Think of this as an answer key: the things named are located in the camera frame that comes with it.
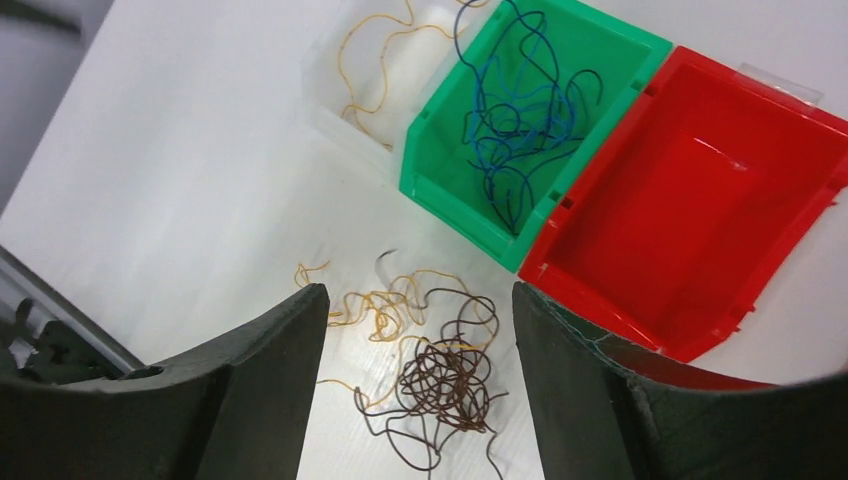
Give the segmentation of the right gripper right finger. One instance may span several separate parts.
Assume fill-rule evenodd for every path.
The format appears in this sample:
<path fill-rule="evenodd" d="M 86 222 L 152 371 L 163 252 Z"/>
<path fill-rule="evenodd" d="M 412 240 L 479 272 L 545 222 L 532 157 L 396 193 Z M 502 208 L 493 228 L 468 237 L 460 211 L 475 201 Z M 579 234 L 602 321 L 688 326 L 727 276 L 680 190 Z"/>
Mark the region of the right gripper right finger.
<path fill-rule="evenodd" d="M 512 312 L 548 479 L 843 479 L 847 377 L 790 385 L 649 351 L 518 282 Z"/>

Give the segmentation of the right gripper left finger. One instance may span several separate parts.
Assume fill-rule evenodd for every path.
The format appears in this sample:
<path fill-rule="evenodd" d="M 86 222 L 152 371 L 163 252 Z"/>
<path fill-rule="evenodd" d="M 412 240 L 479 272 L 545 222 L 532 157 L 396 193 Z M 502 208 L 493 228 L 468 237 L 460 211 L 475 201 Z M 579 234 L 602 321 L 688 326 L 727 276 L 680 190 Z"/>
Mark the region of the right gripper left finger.
<path fill-rule="evenodd" d="M 326 332 L 310 284 L 120 380 L 1 383 L 5 479 L 293 479 Z"/>

